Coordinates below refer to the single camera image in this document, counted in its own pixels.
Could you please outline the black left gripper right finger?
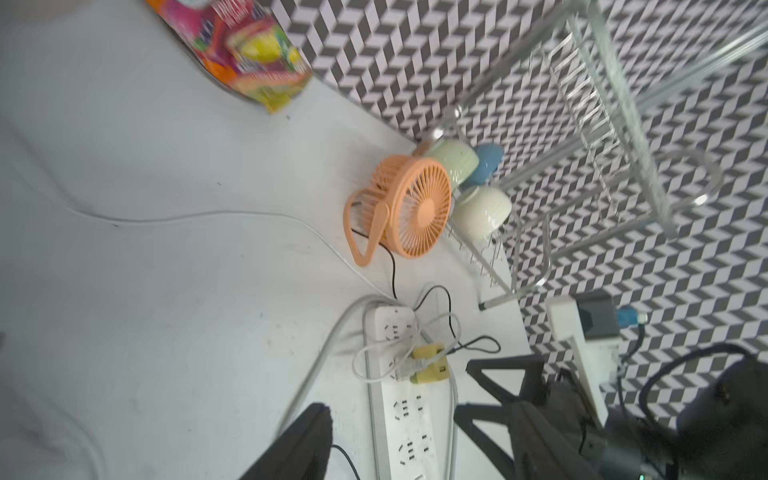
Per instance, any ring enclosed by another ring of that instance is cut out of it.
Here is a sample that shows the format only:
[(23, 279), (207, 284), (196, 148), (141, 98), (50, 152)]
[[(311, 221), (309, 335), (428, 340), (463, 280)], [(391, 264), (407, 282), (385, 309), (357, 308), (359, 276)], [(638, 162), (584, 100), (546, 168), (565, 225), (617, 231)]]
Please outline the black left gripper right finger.
[(529, 402), (506, 408), (517, 479), (599, 479), (600, 475)]

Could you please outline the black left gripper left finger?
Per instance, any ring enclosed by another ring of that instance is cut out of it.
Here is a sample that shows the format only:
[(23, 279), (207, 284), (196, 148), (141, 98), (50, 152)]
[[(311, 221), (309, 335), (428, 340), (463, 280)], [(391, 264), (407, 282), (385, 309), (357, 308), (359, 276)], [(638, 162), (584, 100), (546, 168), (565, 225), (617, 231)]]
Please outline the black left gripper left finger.
[(324, 479), (331, 445), (330, 408), (322, 403), (312, 403), (240, 479)]

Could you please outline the yellow plug adapter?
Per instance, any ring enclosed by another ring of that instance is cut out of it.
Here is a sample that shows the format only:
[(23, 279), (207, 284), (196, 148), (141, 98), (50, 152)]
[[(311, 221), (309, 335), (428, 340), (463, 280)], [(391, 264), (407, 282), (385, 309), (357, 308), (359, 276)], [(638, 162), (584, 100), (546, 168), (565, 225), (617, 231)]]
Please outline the yellow plug adapter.
[(442, 343), (431, 343), (413, 350), (411, 358), (415, 371), (410, 376), (413, 384), (428, 384), (448, 380), (451, 376)]

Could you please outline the white power strip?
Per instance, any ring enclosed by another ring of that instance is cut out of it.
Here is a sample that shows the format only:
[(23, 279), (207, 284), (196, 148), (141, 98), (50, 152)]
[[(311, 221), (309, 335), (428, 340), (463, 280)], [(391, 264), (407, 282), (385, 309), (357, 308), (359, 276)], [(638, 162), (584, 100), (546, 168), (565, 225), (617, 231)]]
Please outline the white power strip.
[[(394, 306), (376, 306), (364, 316), (365, 373), (373, 378), (392, 369), (414, 331), (415, 314)], [(390, 376), (368, 386), (376, 477), (440, 479), (440, 455), (433, 438), (429, 390)]]

